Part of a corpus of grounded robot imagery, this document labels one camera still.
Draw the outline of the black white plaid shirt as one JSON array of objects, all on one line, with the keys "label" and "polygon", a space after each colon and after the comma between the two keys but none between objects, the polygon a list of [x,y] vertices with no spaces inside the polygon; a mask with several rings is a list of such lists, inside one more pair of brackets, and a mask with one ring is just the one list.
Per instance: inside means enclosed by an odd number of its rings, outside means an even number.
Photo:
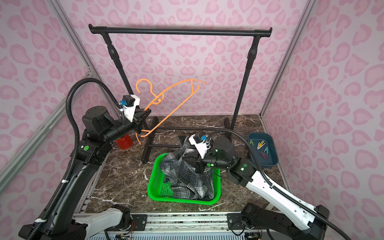
[{"label": "black white plaid shirt", "polygon": [[210,201],[215,196],[213,172],[205,169],[201,174],[196,168],[185,162],[182,157],[198,153],[187,136],[177,136],[181,147],[168,153],[160,162],[160,170],[165,175],[164,181],[170,183],[173,198],[182,200]]}]

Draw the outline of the yellow clothespin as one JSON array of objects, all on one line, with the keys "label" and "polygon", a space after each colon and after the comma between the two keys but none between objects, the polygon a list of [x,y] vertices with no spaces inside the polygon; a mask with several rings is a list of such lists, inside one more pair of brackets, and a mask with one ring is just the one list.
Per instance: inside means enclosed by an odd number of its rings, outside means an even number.
[{"label": "yellow clothespin", "polygon": [[258,145],[257,145],[257,150],[260,150],[265,144],[266,144],[265,141],[259,142]]}]

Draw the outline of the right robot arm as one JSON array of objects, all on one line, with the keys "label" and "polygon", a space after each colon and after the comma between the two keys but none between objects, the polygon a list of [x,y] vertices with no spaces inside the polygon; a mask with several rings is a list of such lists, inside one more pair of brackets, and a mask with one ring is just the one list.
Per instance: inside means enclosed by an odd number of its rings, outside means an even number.
[{"label": "right robot arm", "polygon": [[[220,133],[229,133],[242,141],[253,160],[241,157],[234,144],[226,137],[214,138]],[[331,228],[345,240],[350,237],[337,225],[329,221],[330,211],[322,206],[313,206],[278,185],[263,171],[256,160],[256,153],[250,143],[241,135],[229,129],[217,129],[209,135],[191,135],[189,143],[195,148],[183,160],[192,165],[196,172],[205,168],[225,170],[228,178],[270,202],[279,212],[262,209],[248,203],[241,212],[240,222],[244,229],[262,228],[274,230],[292,240],[323,240]]]}]

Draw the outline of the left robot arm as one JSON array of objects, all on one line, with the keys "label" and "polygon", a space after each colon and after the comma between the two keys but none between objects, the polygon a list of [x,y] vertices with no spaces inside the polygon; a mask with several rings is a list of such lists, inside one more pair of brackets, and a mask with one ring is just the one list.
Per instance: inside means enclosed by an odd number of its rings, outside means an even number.
[{"label": "left robot arm", "polygon": [[[120,118],[111,117],[104,106],[90,108],[83,116],[86,126],[83,134],[72,113],[72,101],[76,91],[87,83],[101,86],[120,112]],[[114,205],[89,220],[74,220],[73,214],[89,182],[99,170],[112,149],[112,143],[125,137],[130,131],[143,129],[150,109],[129,106],[137,101],[125,95],[118,102],[109,88],[100,80],[85,78],[76,82],[66,99],[67,118],[74,130],[74,149],[70,155],[67,170],[54,195],[32,224],[24,225],[19,237],[24,240],[86,240],[108,228],[131,226],[130,210]]]}]

